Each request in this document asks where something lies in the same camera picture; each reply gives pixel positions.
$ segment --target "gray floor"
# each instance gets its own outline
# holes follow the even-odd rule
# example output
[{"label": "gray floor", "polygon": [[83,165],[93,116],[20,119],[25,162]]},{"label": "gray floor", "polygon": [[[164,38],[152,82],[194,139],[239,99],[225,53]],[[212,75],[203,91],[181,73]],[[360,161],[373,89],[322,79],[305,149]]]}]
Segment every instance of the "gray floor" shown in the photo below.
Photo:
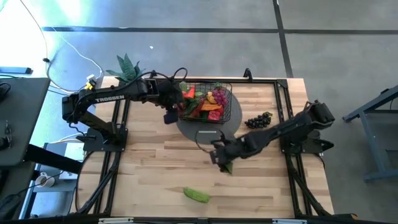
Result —
[{"label": "gray floor", "polygon": [[[277,28],[272,0],[24,2],[41,26]],[[279,4],[286,29],[398,29],[395,0],[279,0]],[[6,40],[0,43],[0,62],[30,66],[35,70],[32,76],[44,76],[44,42],[19,1],[9,1],[0,12],[0,29],[8,34],[2,35]],[[118,70],[116,55],[127,52],[132,61],[141,61],[142,68],[168,74],[184,66],[190,75],[238,77],[249,67],[256,77],[286,77],[278,34],[46,32],[48,57],[56,55],[50,74],[65,88],[81,87],[98,69],[77,56],[60,35],[105,70]],[[325,153],[335,212],[397,222],[398,179],[363,182],[363,174],[376,166],[361,123],[345,124],[340,118],[397,85],[398,36],[286,35],[286,39],[294,77],[304,78],[310,100],[324,101],[337,118],[322,132],[336,145]],[[48,93],[34,144],[74,133],[60,117],[60,99]],[[37,205],[34,212],[42,216],[60,212],[46,208]]]}]

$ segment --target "butcher block tabletop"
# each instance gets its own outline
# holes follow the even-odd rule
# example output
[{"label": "butcher block tabletop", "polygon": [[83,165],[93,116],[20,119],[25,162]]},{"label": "butcher block tabletop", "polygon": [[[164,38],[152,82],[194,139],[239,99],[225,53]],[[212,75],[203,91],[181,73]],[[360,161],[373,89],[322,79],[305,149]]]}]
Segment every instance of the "butcher block tabletop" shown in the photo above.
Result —
[{"label": "butcher block tabletop", "polygon": [[[308,100],[304,80],[287,80],[293,112],[297,114],[303,110]],[[111,85],[118,85],[117,79],[105,77],[102,87]],[[232,86],[243,113],[236,137],[249,131],[244,121],[265,111],[273,114],[271,126],[279,123],[273,85],[234,83]],[[283,91],[280,90],[280,93],[285,110]],[[101,103],[97,105],[95,114],[105,121],[111,121],[113,109],[114,102]],[[209,155],[187,139],[176,124],[164,124],[164,114],[164,109],[151,103],[131,102],[127,119],[129,134],[119,166],[112,216],[294,217],[286,161],[280,153],[278,140],[272,141],[256,156],[236,159],[233,162],[233,174],[228,175],[221,173],[218,166],[211,163]],[[103,152],[95,152],[83,167],[78,186],[80,206],[88,200],[98,185],[103,157]],[[325,210],[333,213],[321,160],[310,154],[303,154],[302,158],[308,188]],[[210,201],[200,203],[184,196],[184,187],[208,193],[211,196]],[[107,196],[108,187],[104,192],[102,209]],[[304,212],[300,190],[298,197],[300,208]]]}]

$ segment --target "black wire basket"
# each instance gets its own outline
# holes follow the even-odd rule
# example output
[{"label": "black wire basket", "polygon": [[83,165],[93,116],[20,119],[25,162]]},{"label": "black wire basket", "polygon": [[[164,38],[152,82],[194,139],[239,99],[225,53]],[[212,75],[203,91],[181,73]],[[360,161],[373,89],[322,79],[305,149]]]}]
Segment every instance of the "black wire basket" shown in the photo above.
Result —
[{"label": "black wire basket", "polygon": [[205,118],[191,118],[189,116],[180,115],[179,118],[183,121],[197,121],[202,123],[216,123],[224,124],[231,118],[231,100],[232,100],[232,85],[229,83],[215,83],[215,82],[201,82],[201,83],[187,83],[188,89],[195,87],[195,93],[202,92],[201,98],[205,98],[209,91],[213,91],[216,87],[224,91],[227,104],[224,106],[224,113],[219,120],[205,119]]}]

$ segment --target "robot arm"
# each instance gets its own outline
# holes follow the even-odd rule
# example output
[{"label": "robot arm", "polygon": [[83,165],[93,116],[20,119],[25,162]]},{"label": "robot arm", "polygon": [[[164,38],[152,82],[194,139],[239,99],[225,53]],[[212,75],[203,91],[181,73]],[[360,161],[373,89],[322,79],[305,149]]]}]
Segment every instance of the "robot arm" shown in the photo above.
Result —
[{"label": "robot arm", "polygon": [[119,135],[116,124],[107,123],[88,112],[89,106],[117,100],[132,100],[154,103],[166,109],[164,116],[166,124],[178,120],[177,109],[183,102],[178,82],[173,79],[158,81],[156,79],[133,80],[122,86],[111,86],[92,90],[80,90],[62,98],[62,118],[71,123],[81,122],[99,131],[108,142],[115,142]]},{"label": "robot arm", "polygon": [[251,131],[234,140],[221,138],[212,142],[215,150],[210,152],[211,161],[221,167],[238,157],[246,159],[260,153],[272,140],[284,136],[290,138],[291,144],[299,144],[311,131],[328,128],[334,120],[326,104],[318,101],[307,103],[294,118],[270,129]]}]

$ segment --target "round gray plate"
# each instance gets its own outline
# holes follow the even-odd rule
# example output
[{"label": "round gray plate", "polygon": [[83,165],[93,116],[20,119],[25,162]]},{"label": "round gray plate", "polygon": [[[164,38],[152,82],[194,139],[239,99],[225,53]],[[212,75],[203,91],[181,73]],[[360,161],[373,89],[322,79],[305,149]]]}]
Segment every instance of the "round gray plate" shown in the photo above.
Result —
[{"label": "round gray plate", "polygon": [[[242,122],[242,109],[239,105],[238,100],[232,94],[231,97],[231,119],[224,124],[213,124],[213,123],[201,123],[194,121],[182,121],[177,122],[177,127],[181,133],[188,139],[195,141],[195,135],[197,131],[214,131],[215,128],[220,129],[227,139],[233,137],[235,132],[239,129]],[[214,139],[204,139],[198,138],[198,143],[208,144],[210,140]]]}]

